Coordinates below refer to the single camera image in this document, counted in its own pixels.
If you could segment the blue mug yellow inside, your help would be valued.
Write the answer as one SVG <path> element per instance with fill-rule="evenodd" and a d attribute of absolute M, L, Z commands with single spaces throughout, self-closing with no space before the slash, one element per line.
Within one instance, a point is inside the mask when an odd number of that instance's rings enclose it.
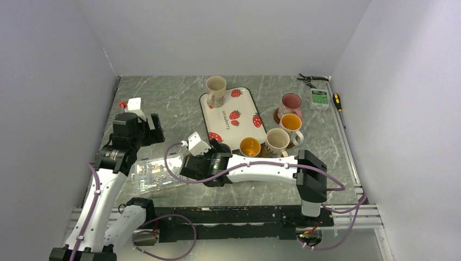
<path fill-rule="evenodd" d="M 239 151 L 245 157 L 257 157 L 261 151 L 261 144 L 255 138 L 244 138 L 240 143 Z"/>

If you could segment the clear plastic parts box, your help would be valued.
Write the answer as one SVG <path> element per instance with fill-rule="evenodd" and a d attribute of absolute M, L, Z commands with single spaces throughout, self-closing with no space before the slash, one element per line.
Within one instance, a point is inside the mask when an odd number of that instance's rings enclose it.
<path fill-rule="evenodd" d="M 179 178 L 187 179 L 179 174 L 182 163 L 182 156 L 175 153 L 168 156 L 166 162 L 164 161 L 164 157 L 137 161 L 134 165 L 134 173 L 132 174 L 132 182 L 135 184 L 136 191 L 146 194 L 185 185 L 184 182 L 173 178 L 166 168 L 168 166 L 170 171 Z"/>

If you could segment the cream patterned mug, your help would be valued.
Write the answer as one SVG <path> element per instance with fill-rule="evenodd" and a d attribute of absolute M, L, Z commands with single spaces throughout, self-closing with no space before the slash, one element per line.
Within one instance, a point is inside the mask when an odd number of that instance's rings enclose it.
<path fill-rule="evenodd" d="M 273 128 L 266 133 L 266 140 L 262 148 L 263 158 L 287 157 L 286 149 L 290 143 L 290 137 L 286 131 Z"/>

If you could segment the white mug orange inside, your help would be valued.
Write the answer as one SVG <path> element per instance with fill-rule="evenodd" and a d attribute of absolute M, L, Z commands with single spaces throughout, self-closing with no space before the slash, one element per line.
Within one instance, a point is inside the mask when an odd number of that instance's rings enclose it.
<path fill-rule="evenodd" d="M 290 138 L 290 143 L 293 146 L 300 146 L 304 142 L 304 135 L 300 131 L 302 120 L 296 114 L 285 114 L 282 116 L 279 126 L 285 130 Z"/>

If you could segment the pink mug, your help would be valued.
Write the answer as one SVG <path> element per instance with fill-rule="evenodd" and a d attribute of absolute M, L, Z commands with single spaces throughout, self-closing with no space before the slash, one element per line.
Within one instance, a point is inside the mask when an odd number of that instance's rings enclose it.
<path fill-rule="evenodd" d="M 298 95 L 293 93 L 285 94 L 281 99 L 276 115 L 279 119 L 285 114 L 295 114 L 299 118 L 302 118 L 301 105 L 302 100 Z"/>

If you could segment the grey purple mug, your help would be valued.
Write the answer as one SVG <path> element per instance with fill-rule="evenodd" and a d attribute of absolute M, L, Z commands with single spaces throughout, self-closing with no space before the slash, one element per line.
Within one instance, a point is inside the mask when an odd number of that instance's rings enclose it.
<path fill-rule="evenodd" d="M 226 144 L 221 144 L 221 147 L 223 148 L 223 150 L 226 152 L 226 153 L 230 153 L 232 154 L 232 149 L 226 145 Z"/>

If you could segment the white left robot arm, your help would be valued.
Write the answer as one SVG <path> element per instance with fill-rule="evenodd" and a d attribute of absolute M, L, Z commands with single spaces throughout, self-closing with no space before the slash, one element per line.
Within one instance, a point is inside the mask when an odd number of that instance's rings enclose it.
<path fill-rule="evenodd" d="M 141 147 L 165 141 L 158 114 L 151 114 L 150 129 L 142 112 L 115 116 L 109 141 L 89 164 L 93 181 L 79 219 L 63 247 L 52 249 L 50 260 L 116 260 L 116 249 L 140 226 L 155 224 L 152 200 L 133 198 L 127 202 L 128 213 L 109 226 L 115 201 L 137 160 Z"/>

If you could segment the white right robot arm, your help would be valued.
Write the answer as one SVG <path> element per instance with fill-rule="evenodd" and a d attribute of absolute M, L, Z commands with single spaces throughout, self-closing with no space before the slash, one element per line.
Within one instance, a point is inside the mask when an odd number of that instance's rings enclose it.
<path fill-rule="evenodd" d="M 282 158 L 250 158 L 208 149 L 200 156 L 186 156 L 179 174 L 208 187 L 250 181 L 295 186 L 300 220 L 307 226 L 319 221 L 327 199 L 327 166 L 308 150 Z"/>

